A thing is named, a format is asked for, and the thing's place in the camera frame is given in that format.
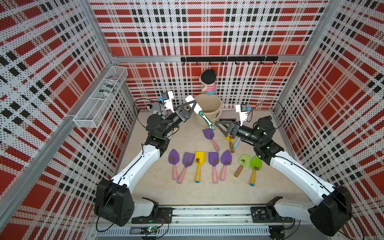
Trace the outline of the white brush green handle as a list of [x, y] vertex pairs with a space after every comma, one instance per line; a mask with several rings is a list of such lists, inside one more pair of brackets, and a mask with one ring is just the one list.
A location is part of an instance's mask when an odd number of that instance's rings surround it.
[[[194, 97], [192, 95], [188, 95], [186, 97], [186, 102], [190, 102], [192, 100], [195, 100]], [[212, 130], [215, 130], [215, 126], [214, 124], [207, 118], [207, 116], [205, 115], [205, 113], [203, 112], [203, 109], [202, 107], [198, 104], [197, 102], [197, 106], [195, 108], [195, 113], [204, 120], [204, 122], [207, 124], [207, 126], [212, 129]]]

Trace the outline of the purple square trowel pink handle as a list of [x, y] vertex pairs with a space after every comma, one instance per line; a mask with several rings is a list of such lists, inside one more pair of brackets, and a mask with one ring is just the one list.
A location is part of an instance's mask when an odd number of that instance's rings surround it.
[[217, 144], [217, 143], [215, 142], [215, 140], [214, 140], [214, 136], [215, 136], [215, 135], [214, 135], [213, 130], [210, 129], [210, 128], [204, 129], [204, 130], [203, 130], [203, 134], [204, 134], [204, 136], [205, 136], [208, 140], [211, 141], [211, 143], [212, 143], [214, 149], [215, 149], [217, 152], [219, 152], [219, 151], [220, 151], [220, 148], [219, 148], [218, 144]]

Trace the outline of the purple pointed trowel pink handle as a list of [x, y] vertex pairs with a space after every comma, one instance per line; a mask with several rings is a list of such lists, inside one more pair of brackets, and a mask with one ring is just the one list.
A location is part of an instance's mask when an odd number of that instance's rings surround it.
[[169, 154], [169, 163], [173, 166], [173, 180], [178, 180], [178, 170], [177, 170], [177, 163], [180, 161], [179, 153], [172, 149]]

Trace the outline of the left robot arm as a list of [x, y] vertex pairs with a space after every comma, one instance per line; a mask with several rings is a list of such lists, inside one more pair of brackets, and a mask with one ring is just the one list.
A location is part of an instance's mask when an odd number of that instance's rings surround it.
[[145, 172], [164, 154], [171, 140], [171, 131], [186, 122], [197, 109], [192, 96], [176, 107], [165, 119], [152, 114], [147, 119], [148, 137], [138, 155], [121, 172], [97, 185], [95, 215], [117, 226], [124, 226], [132, 218], [158, 218], [158, 203], [142, 198], [134, 200], [133, 190]]

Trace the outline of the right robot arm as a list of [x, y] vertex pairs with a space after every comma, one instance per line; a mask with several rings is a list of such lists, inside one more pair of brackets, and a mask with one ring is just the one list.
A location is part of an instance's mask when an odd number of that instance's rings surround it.
[[309, 197], [309, 202], [278, 197], [272, 203], [272, 209], [280, 217], [310, 222], [330, 237], [336, 235], [353, 218], [349, 190], [344, 186], [336, 187], [316, 176], [276, 144], [272, 139], [276, 128], [270, 116], [260, 118], [251, 128], [235, 119], [219, 119], [215, 126], [225, 137], [238, 137], [251, 145], [261, 161], [281, 172]]

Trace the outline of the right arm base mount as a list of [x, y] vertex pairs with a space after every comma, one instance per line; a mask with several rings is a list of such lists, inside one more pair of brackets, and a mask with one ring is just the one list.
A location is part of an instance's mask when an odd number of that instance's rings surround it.
[[274, 204], [282, 198], [281, 196], [276, 196], [267, 202], [265, 206], [251, 207], [253, 223], [293, 223], [294, 220], [292, 218], [281, 217], [275, 210]]

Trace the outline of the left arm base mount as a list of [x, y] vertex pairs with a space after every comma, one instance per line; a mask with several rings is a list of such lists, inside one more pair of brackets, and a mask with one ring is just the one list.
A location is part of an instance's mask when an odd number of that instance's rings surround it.
[[157, 201], [149, 198], [135, 200], [132, 224], [162, 224], [172, 222], [173, 208], [160, 207]]

